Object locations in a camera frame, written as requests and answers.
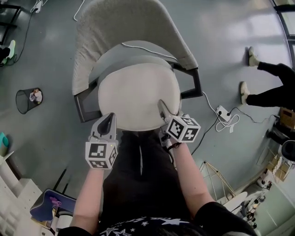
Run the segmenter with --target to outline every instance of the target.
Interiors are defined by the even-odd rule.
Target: mesh wastebasket
[[[32,97],[32,93],[34,93],[36,89],[38,89],[41,92],[39,88],[30,88],[26,90],[19,90],[17,92],[15,102],[20,113],[25,114],[29,110],[32,110],[34,107],[39,106],[42,103],[43,99],[41,101],[37,101],[35,98]]]

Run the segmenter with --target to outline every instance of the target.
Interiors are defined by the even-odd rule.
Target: black shirt
[[[205,204],[196,214],[194,220],[179,218],[140,217],[110,225],[100,229],[96,236],[154,236],[154,235],[193,235],[193,236],[222,236],[229,232],[240,232],[255,236],[254,230],[243,219],[229,212],[216,202]],[[90,236],[77,227],[60,230],[59,236]]]

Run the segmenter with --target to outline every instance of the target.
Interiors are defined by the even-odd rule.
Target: chair backrest
[[[73,95],[86,90],[96,61],[126,41],[148,41],[173,56],[189,70],[198,64],[158,0],[94,0],[77,22]]]

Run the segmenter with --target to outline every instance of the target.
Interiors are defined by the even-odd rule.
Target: black chair frame
[[[14,13],[10,23],[5,23],[5,22],[0,22],[0,26],[6,26],[5,32],[3,34],[2,40],[0,41],[0,45],[3,45],[6,35],[8,33],[8,30],[10,28],[16,28],[17,26],[15,24],[13,24],[13,21],[15,19],[15,17],[18,15],[21,7],[20,6],[14,6],[14,5],[7,5],[7,4],[0,4],[0,9],[16,9],[16,12]]]
[[[196,97],[201,97],[203,95],[198,68],[186,70],[177,62],[171,62],[171,61],[167,61],[167,62],[171,65],[173,69],[181,71],[193,77],[195,88],[182,92],[181,99],[196,98]],[[82,123],[90,121],[90,120],[94,120],[94,119],[99,119],[100,117],[102,117],[101,111],[86,112],[83,105],[83,101],[96,88],[98,79],[99,78],[92,81],[89,84],[88,89],[74,96],[78,114]]]

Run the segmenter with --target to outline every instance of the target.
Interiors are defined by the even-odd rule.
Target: power strip
[[[217,107],[216,113],[220,114],[220,117],[223,120],[225,120],[226,122],[230,121],[231,114],[229,114],[229,112],[223,106]]]
[[[39,1],[35,4],[34,8],[37,9],[36,13],[39,13],[41,11],[42,7],[42,1]]]

